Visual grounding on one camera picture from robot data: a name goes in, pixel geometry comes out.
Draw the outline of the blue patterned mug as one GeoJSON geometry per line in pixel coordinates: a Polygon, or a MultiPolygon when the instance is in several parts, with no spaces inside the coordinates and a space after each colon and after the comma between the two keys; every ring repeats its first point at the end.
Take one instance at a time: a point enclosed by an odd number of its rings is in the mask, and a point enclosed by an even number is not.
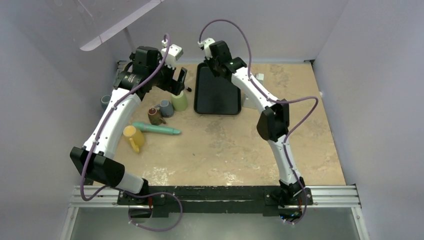
{"type": "Polygon", "coordinates": [[[172,103],[167,99],[161,100],[155,108],[160,112],[163,118],[171,118],[175,113],[172,103]]]}

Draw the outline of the brown mug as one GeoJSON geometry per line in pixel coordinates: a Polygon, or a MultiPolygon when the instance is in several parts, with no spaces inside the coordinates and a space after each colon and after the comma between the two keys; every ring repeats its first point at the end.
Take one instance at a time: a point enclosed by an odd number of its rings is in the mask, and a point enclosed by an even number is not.
{"type": "Polygon", "coordinates": [[[151,125],[159,126],[161,124],[166,124],[167,122],[163,118],[160,110],[155,107],[152,107],[148,110],[148,119],[151,125]]]}

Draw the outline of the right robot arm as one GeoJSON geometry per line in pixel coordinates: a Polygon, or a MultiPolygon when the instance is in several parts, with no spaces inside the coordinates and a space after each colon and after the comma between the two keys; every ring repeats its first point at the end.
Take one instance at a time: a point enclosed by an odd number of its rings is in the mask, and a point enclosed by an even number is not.
{"type": "Polygon", "coordinates": [[[205,63],[216,77],[223,77],[244,92],[260,113],[256,130],[267,141],[279,171],[280,192],[276,198],[281,205],[292,204],[300,198],[305,183],[292,160],[293,153],[287,136],[290,126],[288,104],[278,103],[252,75],[247,64],[233,58],[227,43],[207,38],[199,47],[205,52],[205,63]]]}

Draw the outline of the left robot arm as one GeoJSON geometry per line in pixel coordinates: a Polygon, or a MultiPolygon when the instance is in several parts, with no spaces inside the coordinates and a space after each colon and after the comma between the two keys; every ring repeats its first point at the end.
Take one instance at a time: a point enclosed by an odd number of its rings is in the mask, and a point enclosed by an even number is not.
{"type": "Polygon", "coordinates": [[[176,62],[182,55],[183,49],[175,44],[162,50],[140,46],[131,54],[129,64],[116,77],[100,122],[83,146],[75,146],[70,152],[83,180],[130,192],[130,199],[138,205],[148,201],[148,182],[128,173],[114,156],[130,117],[153,87],[173,95],[185,89],[185,68],[180,70],[177,80],[173,79],[176,62]]]}

